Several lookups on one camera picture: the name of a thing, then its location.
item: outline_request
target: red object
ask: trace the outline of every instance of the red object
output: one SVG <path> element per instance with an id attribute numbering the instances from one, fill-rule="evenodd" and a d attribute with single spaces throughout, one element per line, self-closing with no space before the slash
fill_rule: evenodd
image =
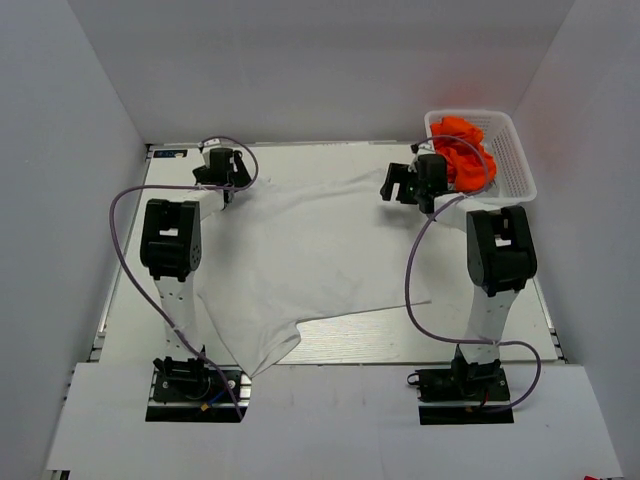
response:
<path id="1" fill-rule="evenodd" d="M 466 140 L 484 157 L 489 167 L 489 181 L 496 176 L 496 162 L 480 144 L 484 139 L 482 130 L 470 124 L 464 118 L 444 117 L 440 123 L 431 124 L 433 135 L 452 135 Z M 447 159 L 447 177 L 459 192 L 480 190 L 486 183 L 486 175 L 478 156 L 466 145 L 448 138 L 433 140 L 436 152 Z"/>

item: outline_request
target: plastic basket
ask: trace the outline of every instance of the plastic basket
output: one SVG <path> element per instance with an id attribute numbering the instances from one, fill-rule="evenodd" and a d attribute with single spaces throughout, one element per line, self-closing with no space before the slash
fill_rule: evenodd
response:
<path id="1" fill-rule="evenodd" d="M 492 187 L 482 194 L 482 202 L 491 205 L 514 205 L 536 198 L 536 185 L 529 170 L 516 127 L 506 113 L 491 110 L 434 110 L 424 117 L 427 136 L 430 125 L 442 117 L 456 116 L 484 132 L 484 148 L 493 155 L 497 173 Z"/>

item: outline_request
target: white table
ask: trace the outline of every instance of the white table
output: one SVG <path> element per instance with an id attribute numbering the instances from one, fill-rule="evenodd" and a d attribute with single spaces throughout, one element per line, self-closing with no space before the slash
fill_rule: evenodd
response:
<path id="1" fill-rule="evenodd" d="M 581 479 L 620 475 L 584 368 L 545 366 L 511 425 L 420 426 L 415 366 L 277 365 L 240 424 L 145 423 L 153 366 L 79 364 L 47 468 L 71 480 Z M 528 365 L 505 367 L 514 395 Z"/>
<path id="2" fill-rule="evenodd" d="M 389 162 L 408 163 L 412 155 L 407 145 L 321 144 L 261 145 L 254 152 L 260 175 L 274 183 L 335 180 L 357 175 Z M 147 184 L 193 183 L 191 170 L 202 164 L 196 149 L 185 158 L 150 160 Z M 145 190 L 138 209 L 126 258 L 136 277 L 157 298 L 152 279 L 139 258 L 144 205 L 150 198 L 175 198 L 178 192 Z M 428 272 L 432 303 L 416 307 L 423 325 L 442 335 L 461 336 L 471 308 L 472 283 L 466 268 L 466 238 L 454 229 L 437 223 L 427 232 L 416 268 Z M 200 331 L 207 353 L 216 363 L 234 363 L 207 320 L 197 300 Z M 449 362 L 454 346 L 432 341 L 409 322 L 403 308 L 312 321 L 298 325 L 302 341 L 280 363 L 440 363 Z M 521 339 L 533 344 L 543 360 L 556 360 L 543 301 L 534 282 L 528 282 L 510 313 L 505 339 Z M 106 317 L 106 340 L 100 362 L 105 364 L 148 364 L 165 355 L 162 319 L 121 275 Z M 504 348 L 505 361 L 531 361 L 520 348 Z"/>

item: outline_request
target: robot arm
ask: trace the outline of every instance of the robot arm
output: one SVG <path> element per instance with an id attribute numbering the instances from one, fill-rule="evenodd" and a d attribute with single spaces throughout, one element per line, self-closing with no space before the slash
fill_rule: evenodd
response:
<path id="1" fill-rule="evenodd" d="M 389 165 L 380 194 L 383 200 L 391 200 L 393 187 L 399 184 L 397 201 L 418 204 L 420 211 L 431 214 L 452 199 L 446 160 L 435 153 L 413 153 L 416 157 L 411 165 Z M 513 302 L 537 269 L 527 216 L 520 206 L 496 210 L 466 198 L 441 212 L 437 220 L 467 234 L 474 296 L 464 339 L 492 343 L 458 344 L 450 370 L 419 371 L 416 384 L 425 401 L 484 400 L 497 384 L 506 385 L 497 343 Z"/>
<path id="2" fill-rule="evenodd" d="M 200 185 L 243 187 L 251 181 L 241 152 L 230 148 L 205 151 L 204 165 L 193 174 Z M 154 279 L 162 308 L 174 321 L 175 330 L 197 350 L 204 347 L 196 324 L 193 286 L 202 256 L 200 222 L 232 200 L 229 191 L 197 189 L 172 201 L 149 200 L 145 210 L 140 259 Z M 170 354 L 184 350 L 167 324 L 165 333 Z"/>

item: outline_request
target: white enclosure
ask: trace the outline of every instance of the white enclosure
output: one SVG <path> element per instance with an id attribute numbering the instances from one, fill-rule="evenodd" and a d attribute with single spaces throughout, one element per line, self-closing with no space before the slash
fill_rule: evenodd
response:
<path id="1" fill-rule="evenodd" d="M 1 478 L 39 477 L 144 143 L 418 140 L 438 108 L 513 117 L 549 310 L 640 478 L 639 2 L 6 0 L 0 70 Z"/>

